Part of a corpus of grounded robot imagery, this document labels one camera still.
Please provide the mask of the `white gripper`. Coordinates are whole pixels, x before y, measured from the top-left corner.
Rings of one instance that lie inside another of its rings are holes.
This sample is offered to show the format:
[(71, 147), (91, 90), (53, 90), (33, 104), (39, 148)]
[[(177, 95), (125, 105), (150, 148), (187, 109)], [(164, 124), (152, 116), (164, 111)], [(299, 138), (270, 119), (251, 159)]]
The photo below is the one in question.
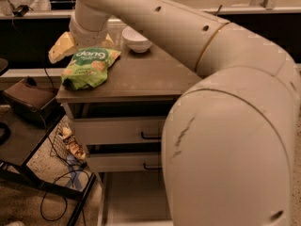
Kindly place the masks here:
[(52, 64), (75, 54), (77, 48), (103, 47), (113, 49), (115, 47), (115, 43), (107, 33), (106, 28), (101, 31), (89, 31), (78, 24), (74, 14), (71, 16), (69, 30), (70, 32), (64, 32), (58, 38), (48, 52), (48, 58)]

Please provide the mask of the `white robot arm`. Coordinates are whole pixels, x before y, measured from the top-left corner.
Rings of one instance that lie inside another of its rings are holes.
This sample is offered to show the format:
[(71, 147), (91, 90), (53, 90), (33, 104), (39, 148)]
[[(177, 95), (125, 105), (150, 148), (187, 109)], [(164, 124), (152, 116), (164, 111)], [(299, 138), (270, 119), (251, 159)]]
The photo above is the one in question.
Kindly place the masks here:
[(171, 0), (76, 0), (71, 34), (103, 40), (110, 17), (198, 75), (162, 134), (174, 226), (291, 226), (300, 75), (278, 45)]

